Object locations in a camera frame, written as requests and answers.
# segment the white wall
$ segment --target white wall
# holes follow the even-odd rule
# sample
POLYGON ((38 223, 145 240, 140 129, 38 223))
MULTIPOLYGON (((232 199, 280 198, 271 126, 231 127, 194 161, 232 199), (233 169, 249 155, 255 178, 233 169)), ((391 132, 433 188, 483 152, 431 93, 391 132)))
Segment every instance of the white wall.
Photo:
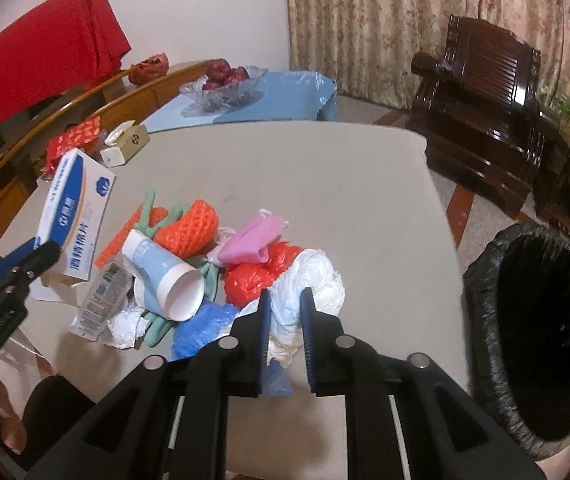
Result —
MULTIPOLYGON (((0 0, 0 32, 45 0, 0 0)), ((225 57, 289 66, 287 0, 109 0, 132 51, 123 66, 165 52, 170 64, 225 57)))

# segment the white paper cup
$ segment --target white paper cup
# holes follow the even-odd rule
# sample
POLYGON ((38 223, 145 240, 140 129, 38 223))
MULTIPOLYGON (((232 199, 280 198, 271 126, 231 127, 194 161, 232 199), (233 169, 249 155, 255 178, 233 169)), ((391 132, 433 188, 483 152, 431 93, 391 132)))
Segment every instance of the white paper cup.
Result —
POLYGON ((139 271, 134 296, 140 306, 173 321, 196 314, 205 294, 199 270, 136 230, 127 236, 122 253, 139 271))

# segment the curtain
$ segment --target curtain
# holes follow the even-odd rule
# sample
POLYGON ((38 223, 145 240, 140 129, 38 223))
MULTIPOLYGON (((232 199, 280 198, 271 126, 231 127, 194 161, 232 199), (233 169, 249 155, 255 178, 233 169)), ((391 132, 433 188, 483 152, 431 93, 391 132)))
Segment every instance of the curtain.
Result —
POLYGON ((570 91, 570 0, 288 0, 291 67, 354 97, 410 108, 422 50, 440 57, 450 14, 488 20, 541 51, 539 86, 570 91))

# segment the black trash bag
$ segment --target black trash bag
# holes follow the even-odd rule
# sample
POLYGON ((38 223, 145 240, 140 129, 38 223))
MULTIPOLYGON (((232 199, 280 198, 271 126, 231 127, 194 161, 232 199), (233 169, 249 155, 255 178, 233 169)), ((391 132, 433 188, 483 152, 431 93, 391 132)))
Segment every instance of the black trash bag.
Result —
POLYGON ((475 399, 535 460, 570 444, 570 243, 499 232, 463 276, 475 399))

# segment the table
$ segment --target table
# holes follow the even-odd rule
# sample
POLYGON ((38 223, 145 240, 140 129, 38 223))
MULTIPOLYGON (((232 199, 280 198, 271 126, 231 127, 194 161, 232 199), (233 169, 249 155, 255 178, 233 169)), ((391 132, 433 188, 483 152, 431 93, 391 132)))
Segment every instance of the table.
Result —
POLYGON ((141 124, 153 133, 247 121, 335 121, 335 94, 336 82, 318 72, 268 72, 260 79, 255 95, 245 105, 206 112, 199 104, 180 94, 141 124))
MULTIPOLYGON (((260 208, 284 216, 284 238, 322 248, 341 273, 347 333, 380 353, 430 354, 468 384, 462 280, 443 208, 425 164, 425 140, 386 126, 326 122, 233 123, 153 134, 116 181, 100 250, 156 189, 156 204, 203 198, 221 225, 242 227, 260 208)), ((0 254, 34 235, 46 196, 39 188, 0 241, 0 254)), ((82 301, 88 285, 80 286, 82 301)), ((31 342, 94 400, 156 349, 121 351, 66 332, 76 308, 27 301, 31 342)), ((342 397, 309 393, 301 350, 288 369, 292 397, 229 403, 228 470, 270 480, 347 477, 342 397)))

